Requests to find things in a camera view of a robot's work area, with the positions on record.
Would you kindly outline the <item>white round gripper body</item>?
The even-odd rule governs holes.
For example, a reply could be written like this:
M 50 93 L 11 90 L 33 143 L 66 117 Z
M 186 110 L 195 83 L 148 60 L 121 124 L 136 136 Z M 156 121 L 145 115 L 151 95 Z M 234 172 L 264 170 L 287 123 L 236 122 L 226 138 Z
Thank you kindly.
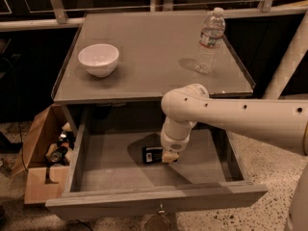
M 167 116 L 161 131 L 162 148 L 168 152 L 184 151 L 195 125 L 193 121 L 176 121 Z

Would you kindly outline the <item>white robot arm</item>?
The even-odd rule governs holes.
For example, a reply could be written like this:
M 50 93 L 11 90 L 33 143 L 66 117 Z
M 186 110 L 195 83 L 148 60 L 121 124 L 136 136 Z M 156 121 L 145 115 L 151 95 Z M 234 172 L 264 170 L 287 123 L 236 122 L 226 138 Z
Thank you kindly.
M 256 82 L 250 99 L 212 99 L 192 84 L 167 92 L 162 99 L 166 121 L 162 146 L 186 144 L 197 122 L 208 123 L 295 152 L 307 152 L 308 104 L 282 100 L 295 85 L 306 88 L 298 75 L 307 68 L 307 16 L 270 15 L 227 21 L 226 38 Z

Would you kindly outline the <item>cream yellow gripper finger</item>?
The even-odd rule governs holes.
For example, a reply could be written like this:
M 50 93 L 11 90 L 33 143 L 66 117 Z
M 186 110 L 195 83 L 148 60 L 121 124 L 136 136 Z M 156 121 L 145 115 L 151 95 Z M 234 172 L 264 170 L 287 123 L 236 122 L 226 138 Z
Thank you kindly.
M 164 150 L 162 153 L 162 162 L 169 164 L 175 162 L 179 159 L 179 154 L 177 152 L 171 152 Z

